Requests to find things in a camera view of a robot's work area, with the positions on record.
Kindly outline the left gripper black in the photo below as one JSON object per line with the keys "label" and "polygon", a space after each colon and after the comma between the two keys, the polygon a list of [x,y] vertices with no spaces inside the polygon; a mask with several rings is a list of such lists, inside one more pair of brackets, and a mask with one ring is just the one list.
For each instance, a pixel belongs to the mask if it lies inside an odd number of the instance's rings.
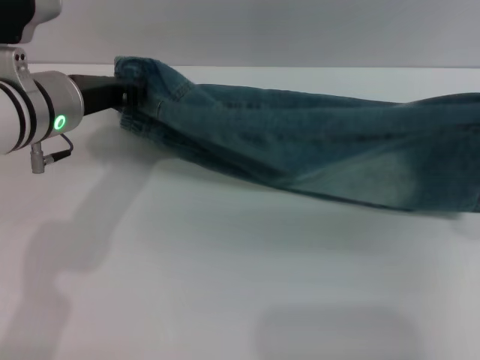
{"label": "left gripper black", "polygon": [[84,116],[120,106],[123,113],[134,113],[146,93],[143,84],[123,83],[114,76],[74,74],[69,77],[82,95]]}

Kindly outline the blue denim shorts with embroidery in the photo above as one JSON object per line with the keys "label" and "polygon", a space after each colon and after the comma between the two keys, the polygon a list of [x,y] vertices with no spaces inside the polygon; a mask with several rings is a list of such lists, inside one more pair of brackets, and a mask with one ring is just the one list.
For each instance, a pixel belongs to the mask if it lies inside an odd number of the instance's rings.
{"label": "blue denim shorts with embroidery", "polygon": [[411,212],[480,213],[480,94],[407,103],[196,84],[118,57],[121,126],[210,170],[282,191]]}

